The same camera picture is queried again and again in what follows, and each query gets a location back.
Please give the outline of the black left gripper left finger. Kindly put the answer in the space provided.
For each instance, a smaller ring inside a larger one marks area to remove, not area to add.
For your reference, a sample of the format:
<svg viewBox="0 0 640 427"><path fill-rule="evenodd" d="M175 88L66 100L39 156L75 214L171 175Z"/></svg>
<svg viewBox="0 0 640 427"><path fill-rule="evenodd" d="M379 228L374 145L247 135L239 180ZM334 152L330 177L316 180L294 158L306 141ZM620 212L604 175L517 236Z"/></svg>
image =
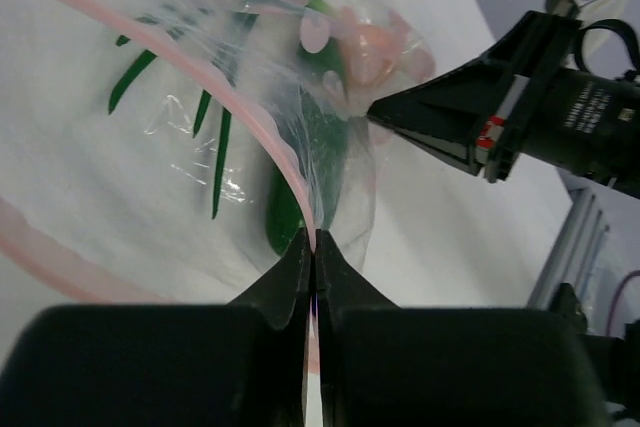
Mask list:
<svg viewBox="0 0 640 427"><path fill-rule="evenodd" d="M67 305L1 374L5 426L301 426L312 253L305 230L224 305Z"/></svg>

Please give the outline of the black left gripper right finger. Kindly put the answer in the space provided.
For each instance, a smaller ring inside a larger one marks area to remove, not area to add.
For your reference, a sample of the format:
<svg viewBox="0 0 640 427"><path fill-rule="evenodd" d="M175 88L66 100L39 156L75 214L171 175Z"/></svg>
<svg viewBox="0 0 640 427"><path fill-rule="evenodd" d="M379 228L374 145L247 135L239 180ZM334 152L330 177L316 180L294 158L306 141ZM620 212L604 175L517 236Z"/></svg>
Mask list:
<svg viewBox="0 0 640 427"><path fill-rule="evenodd" d="M527 308L402 308L317 233L327 426L608 426L574 328Z"/></svg>

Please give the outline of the clear zip top bag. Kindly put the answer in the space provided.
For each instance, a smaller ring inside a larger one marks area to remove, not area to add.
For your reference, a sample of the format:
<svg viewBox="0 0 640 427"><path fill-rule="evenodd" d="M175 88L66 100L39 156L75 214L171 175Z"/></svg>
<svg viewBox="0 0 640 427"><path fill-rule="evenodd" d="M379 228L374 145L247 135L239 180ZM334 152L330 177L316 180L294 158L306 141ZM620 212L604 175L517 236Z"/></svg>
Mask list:
<svg viewBox="0 0 640 427"><path fill-rule="evenodd" d="M379 88L347 87L357 24L406 34ZM384 140L366 112L434 72L390 0L1 0L1 251L78 300L226 301L283 256L265 232L278 168L297 232L361 266ZM268 109L278 80L348 124L329 229Z"/></svg>

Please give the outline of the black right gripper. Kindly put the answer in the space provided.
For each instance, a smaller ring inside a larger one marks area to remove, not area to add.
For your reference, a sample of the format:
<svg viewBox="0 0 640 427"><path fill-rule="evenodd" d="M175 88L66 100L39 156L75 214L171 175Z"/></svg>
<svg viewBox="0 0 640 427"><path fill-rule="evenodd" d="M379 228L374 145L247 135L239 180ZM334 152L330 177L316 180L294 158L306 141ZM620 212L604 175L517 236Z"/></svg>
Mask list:
<svg viewBox="0 0 640 427"><path fill-rule="evenodd" d="M506 177L524 153L637 197L638 36L624 21L580 28L578 20L529 11L479 57L375 101L367 118L472 176ZM623 41L632 68L622 76L587 67L583 43L595 30ZM561 68L573 41L577 68Z"/></svg>

